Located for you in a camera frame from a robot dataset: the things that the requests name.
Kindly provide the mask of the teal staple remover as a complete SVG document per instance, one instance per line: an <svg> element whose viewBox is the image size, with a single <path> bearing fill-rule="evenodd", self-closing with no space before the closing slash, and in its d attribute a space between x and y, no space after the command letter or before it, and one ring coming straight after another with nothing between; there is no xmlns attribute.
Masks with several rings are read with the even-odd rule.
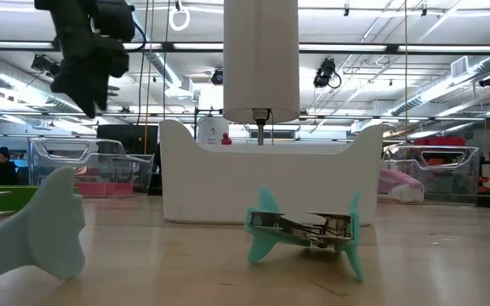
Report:
<svg viewBox="0 0 490 306"><path fill-rule="evenodd" d="M364 280L362 265L358 256L361 240L361 220L358 202L361 191L357 190L348 206L347 214L315 212L324 218L322 224L301 224L286 218L271 191L259 188L259 204L250 207L244 223L246 232L252 235L252 245L248 250L248 261L256 264L265 258L278 243L302 247L332 247L336 252L344 252L359 281Z"/></svg>

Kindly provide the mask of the black overhead beam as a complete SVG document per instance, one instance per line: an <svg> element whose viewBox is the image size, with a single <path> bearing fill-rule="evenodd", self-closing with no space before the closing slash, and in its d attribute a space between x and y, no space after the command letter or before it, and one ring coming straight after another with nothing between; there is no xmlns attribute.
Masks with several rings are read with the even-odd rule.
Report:
<svg viewBox="0 0 490 306"><path fill-rule="evenodd" d="M163 53L221 53L222 42L150 42L145 48ZM56 45L45 41L0 41L0 51L56 51ZM382 44L382 43L324 43L302 42L302 54L485 54L490 55L490 45L435 45L435 44Z"/></svg>

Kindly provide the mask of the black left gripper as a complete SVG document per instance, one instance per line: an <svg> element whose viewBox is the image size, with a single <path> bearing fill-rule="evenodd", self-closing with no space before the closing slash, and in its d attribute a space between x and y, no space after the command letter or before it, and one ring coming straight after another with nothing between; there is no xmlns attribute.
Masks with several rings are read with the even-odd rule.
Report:
<svg viewBox="0 0 490 306"><path fill-rule="evenodd" d="M101 72L95 78L95 103L105 111L109 76L121 77L128 71L125 42L101 35L94 28L95 0L48 0L48 11L64 58L79 65L91 62ZM53 93L67 95L88 118L95 118L93 98L79 75L62 71L50 88Z"/></svg>

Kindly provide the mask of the white plastic tray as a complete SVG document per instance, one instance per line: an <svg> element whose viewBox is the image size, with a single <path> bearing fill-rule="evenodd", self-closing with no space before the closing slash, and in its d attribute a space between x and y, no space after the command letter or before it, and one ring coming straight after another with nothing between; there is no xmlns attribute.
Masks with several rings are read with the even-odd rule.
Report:
<svg viewBox="0 0 490 306"><path fill-rule="evenodd" d="M313 224L320 213L347 213L359 191L361 223L376 216L381 126L348 145L198 144L185 126L160 124L164 217L193 224L241 224L268 188L288 218Z"/></svg>

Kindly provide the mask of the red box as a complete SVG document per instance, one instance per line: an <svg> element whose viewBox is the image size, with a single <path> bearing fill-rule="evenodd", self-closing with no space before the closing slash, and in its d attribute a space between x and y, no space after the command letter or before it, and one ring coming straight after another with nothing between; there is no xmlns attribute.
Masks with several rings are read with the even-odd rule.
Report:
<svg viewBox="0 0 490 306"><path fill-rule="evenodd" d="M466 146L464 138L454 136L426 137L415 139L413 141L413 144L419 146Z"/></svg>

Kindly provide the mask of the pale mint staple remover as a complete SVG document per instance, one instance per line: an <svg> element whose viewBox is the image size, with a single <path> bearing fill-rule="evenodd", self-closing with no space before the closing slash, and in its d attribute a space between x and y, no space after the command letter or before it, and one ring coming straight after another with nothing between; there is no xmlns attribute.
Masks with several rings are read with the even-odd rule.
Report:
<svg viewBox="0 0 490 306"><path fill-rule="evenodd" d="M85 266L79 235L85 226L75 170L54 170L18 212L0 221L0 275L23 266L69 280Z"/></svg>

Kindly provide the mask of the clear plastic bin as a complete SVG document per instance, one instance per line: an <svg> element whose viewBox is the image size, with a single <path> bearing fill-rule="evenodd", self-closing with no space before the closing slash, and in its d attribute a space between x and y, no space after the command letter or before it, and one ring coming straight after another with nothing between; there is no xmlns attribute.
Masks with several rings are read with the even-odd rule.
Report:
<svg viewBox="0 0 490 306"><path fill-rule="evenodd" d="M154 156L129 155L116 140L39 137L27 143L31 185L40 185L61 167L71 167L75 183L132 184L132 196L144 195L150 187Z"/></svg>
<svg viewBox="0 0 490 306"><path fill-rule="evenodd" d="M476 204L480 149L469 146L398 145L385 149L381 166L423 185L424 204Z"/></svg>

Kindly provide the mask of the person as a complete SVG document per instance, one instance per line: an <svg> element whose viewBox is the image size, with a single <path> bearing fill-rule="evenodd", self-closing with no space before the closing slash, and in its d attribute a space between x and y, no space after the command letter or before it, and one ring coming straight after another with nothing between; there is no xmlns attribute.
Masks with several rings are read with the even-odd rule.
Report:
<svg viewBox="0 0 490 306"><path fill-rule="evenodd" d="M9 149L0 147L0 185L18 185L16 165L10 160Z"/></svg>

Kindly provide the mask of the white hanging cylinder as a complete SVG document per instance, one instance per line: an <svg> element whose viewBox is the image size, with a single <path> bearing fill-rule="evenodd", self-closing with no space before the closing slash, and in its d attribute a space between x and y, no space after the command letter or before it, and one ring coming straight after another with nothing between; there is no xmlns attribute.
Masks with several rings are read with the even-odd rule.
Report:
<svg viewBox="0 0 490 306"><path fill-rule="evenodd" d="M299 117L298 0L225 0L223 117L265 125Z"/></svg>

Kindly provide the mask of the pink stapler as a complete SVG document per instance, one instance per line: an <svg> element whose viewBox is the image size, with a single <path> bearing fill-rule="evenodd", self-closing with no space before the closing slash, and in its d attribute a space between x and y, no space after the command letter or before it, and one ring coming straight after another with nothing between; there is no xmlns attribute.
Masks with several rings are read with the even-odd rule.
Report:
<svg viewBox="0 0 490 306"><path fill-rule="evenodd" d="M395 169L381 169L378 198L397 202L423 202L424 186L417 179Z"/></svg>

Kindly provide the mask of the black monitor screen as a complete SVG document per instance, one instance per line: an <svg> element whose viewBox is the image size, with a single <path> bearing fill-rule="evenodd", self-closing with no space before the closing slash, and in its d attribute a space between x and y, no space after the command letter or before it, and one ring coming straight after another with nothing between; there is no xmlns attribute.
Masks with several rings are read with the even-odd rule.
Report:
<svg viewBox="0 0 490 306"><path fill-rule="evenodd" d="M155 154L158 126L101 125L97 128L97 138L120 142L128 154Z"/></svg>

